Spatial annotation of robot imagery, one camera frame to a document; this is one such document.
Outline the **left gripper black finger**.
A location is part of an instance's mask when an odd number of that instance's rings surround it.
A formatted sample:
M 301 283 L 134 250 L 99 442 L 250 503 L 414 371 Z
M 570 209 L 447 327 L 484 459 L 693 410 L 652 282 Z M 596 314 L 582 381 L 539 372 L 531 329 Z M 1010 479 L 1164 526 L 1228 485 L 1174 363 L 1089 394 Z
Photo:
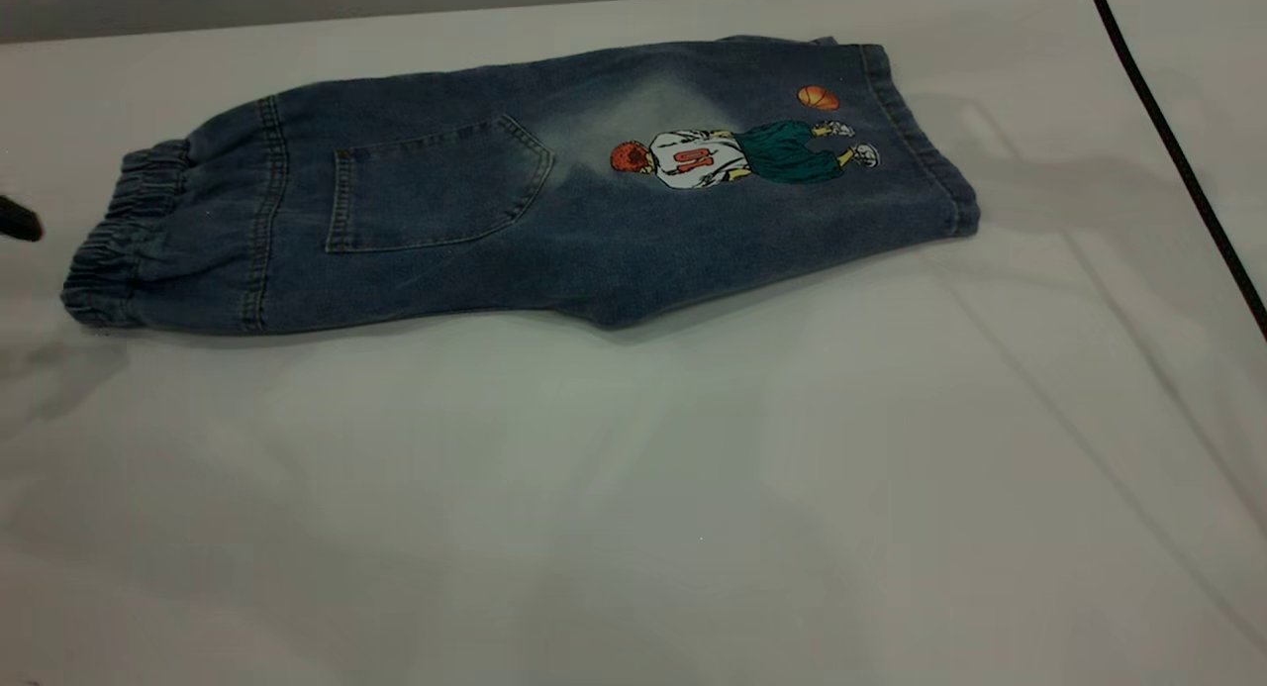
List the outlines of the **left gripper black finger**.
M 41 217 L 32 209 L 0 195 L 0 235 L 22 243 L 39 243 L 46 230 Z

